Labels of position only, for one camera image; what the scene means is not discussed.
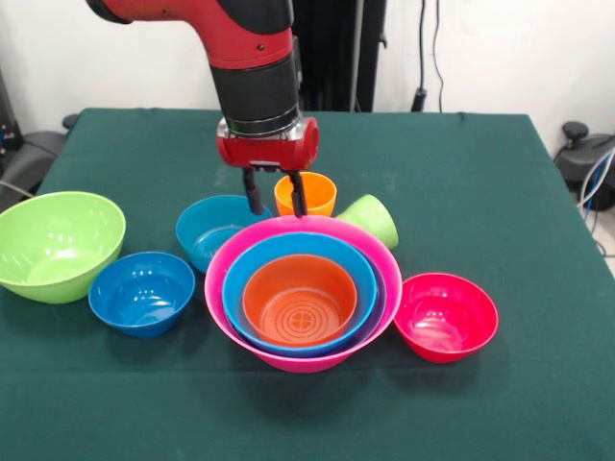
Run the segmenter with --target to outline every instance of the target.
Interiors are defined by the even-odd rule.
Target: bowl
[[[137,253],[118,259],[100,273],[89,289],[89,305],[110,327],[153,338],[177,322],[194,286],[192,269],[178,257]]]
[[[243,228],[271,217],[250,210],[248,199],[239,195],[216,195],[192,204],[180,215],[175,233],[194,267],[205,273],[224,242]]]
[[[302,171],[301,180],[306,194],[307,214],[331,216],[337,199],[335,182],[325,175]],[[288,176],[281,178],[274,188],[276,207],[281,216],[294,214],[291,192],[293,185]]]
[[[243,313],[269,344],[300,348],[342,336],[355,313],[357,289],[339,264],[315,255],[268,262],[246,283]]]
[[[434,363],[453,362],[483,348],[498,323],[498,309],[480,287],[439,273],[407,279],[395,317],[408,345]]]
[[[41,303],[71,303],[117,259],[126,219],[114,202],[55,192],[0,214],[0,284]]]
[[[345,334],[317,347],[282,348],[261,341],[243,315],[241,293],[250,276],[272,259],[296,253],[319,255],[335,261],[350,274],[357,288],[357,308]],[[290,357],[325,355],[347,346],[358,335],[364,338],[367,329],[374,329],[382,311],[379,308],[378,312],[373,312],[377,295],[380,295],[375,272],[358,250],[338,238],[315,232],[275,235],[257,242],[237,258],[229,269],[223,285],[226,315],[241,335],[263,351]]]
[[[259,241],[290,232],[319,232],[339,238],[361,251],[378,272],[377,278],[380,278],[384,285],[382,291],[385,294],[385,305],[380,321],[367,338],[328,355],[300,358],[284,357],[261,351],[234,330],[225,315],[222,303],[222,285],[226,272],[245,250]],[[402,275],[393,255],[380,240],[365,230],[324,216],[304,216],[301,219],[284,216],[254,224],[230,238],[211,260],[204,288],[209,314],[213,321],[237,345],[280,370],[291,373],[316,373],[343,362],[355,352],[369,345],[386,330],[393,321],[402,298]]]

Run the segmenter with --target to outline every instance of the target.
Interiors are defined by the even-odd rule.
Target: green cup
[[[371,233],[389,250],[400,243],[393,218],[386,206],[373,195],[364,195],[338,215],[337,219]]]

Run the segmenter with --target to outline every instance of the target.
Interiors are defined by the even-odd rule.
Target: lime green bowl
[[[0,285],[41,303],[71,303],[117,259],[126,219],[114,202],[56,192],[0,214]]]

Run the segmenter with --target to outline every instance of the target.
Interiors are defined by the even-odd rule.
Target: orange bowl
[[[300,175],[306,194],[307,214],[331,216],[337,199],[335,182],[325,175],[311,171],[303,171]],[[291,192],[292,183],[288,176],[284,176],[278,181],[274,189],[276,207],[281,216],[294,214]]]
[[[357,306],[357,288],[321,256],[284,256],[256,271],[243,291],[243,312],[257,336],[284,347],[309,347],[342,335]]]

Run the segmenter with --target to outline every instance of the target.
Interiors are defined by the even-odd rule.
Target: black pole
[[[12,111],[9,92],[0,71],[0,153],[2,149],[16,151],[23,145],[19,124]]]

